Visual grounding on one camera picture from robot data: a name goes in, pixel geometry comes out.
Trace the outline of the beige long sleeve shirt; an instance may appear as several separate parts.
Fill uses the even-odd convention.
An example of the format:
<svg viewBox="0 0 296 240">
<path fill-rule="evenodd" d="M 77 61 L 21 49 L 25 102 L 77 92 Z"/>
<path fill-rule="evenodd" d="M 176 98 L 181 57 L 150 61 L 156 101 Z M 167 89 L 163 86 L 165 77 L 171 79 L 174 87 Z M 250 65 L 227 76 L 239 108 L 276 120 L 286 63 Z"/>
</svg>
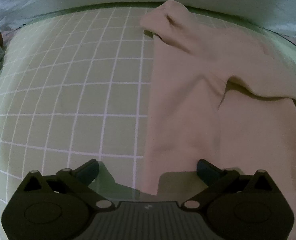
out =
<svg viewBox="0 0 296 240">
<path fill-rule="evenodd" d="M 199 159 L 269 172 L 296 203 L 296 74 L 237 28 L 198 23 L 169 0 L 140 25 L 154 59 L 141 190 L 193 171 Z"/>
</svg>

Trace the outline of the green grid cutting mat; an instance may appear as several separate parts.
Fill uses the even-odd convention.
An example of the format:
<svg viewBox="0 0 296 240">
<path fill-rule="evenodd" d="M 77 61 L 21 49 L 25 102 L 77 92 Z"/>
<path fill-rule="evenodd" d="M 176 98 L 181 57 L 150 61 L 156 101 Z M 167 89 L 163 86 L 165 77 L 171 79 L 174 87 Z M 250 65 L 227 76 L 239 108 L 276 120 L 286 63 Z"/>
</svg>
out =
<svg viewBox="0 0 296 240">
<path fill-rule="evenodd" d="M 31 170 L 52 175 L 90 159 L 92 188 L 112 200 L 140 191 L 153 40 L 152 5 L 109 5 L 34 22 L 8 44 L 0 73 L 1 216 Z"/>
</svg>

